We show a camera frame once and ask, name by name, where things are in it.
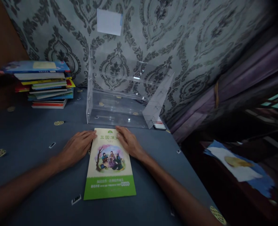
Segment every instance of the left hand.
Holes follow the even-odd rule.
[[[96,131],[83,131],[76,133],[66,144],[63,151],[57,156],[53,157],[51,161],[55,161],[59,164],[59,167],[64,170],[73,166],[83,157],[85,157],[89,150],[92,140],[97,135]]]

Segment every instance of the table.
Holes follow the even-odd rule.
[[[31,103],[17,98],[15,111],[0,112],[0,148],[7,154],[0,158],[0,186],[23,172],[47,161],[62,151],[78,131],[114,128],[86,123],[86,90],[75,92],[74,100],[64,109],[32,109]],[[65,121],[55,126],[55,121]],[[172,135],[163,130],[129,128],[143,148],[204,206],[216,205]],[[148,171],[131,157],[136,196],[81,200],[89,155],[74,167],[48,180],[35,190],[9,217],[7,225],[182,225]]]

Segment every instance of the damask patterned wallpaper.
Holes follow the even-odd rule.
[[[78,86],[87,85],[90,46],[125,59],[171,67],[175,77],[162,109],[166,120],[226,71],[249,40],[272,19],[270,3],[264,0],[3,0],[3,3],[29,57],[66,61]],[[121,36],[97,32],[97,8],[123,14]],[[96,78],[95,82],[98,86],[105,80]],[[123,83],[109,81],[107,86],[123,90]]]

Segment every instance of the transparent box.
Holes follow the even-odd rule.
[[[151,128],[174,76],[166,64],[126,59],[120,52],[90,52],[87,123]]]

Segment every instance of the hand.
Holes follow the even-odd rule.
[[[124,149],[134,158],[142,161],[146,156],[147,153],[141,147],[139,142],[136,139],[136,136],[132,134],[127,128],[122,126],[116,126],[117,131],[117,138],[120,141],[121,145]]]
[[[59,164],[61,170],[73,166],[85,157],[92,140],[97,137],[95,133],[96,131],[78,132],[67,142],[63,151],[53,157],[51,161]]]

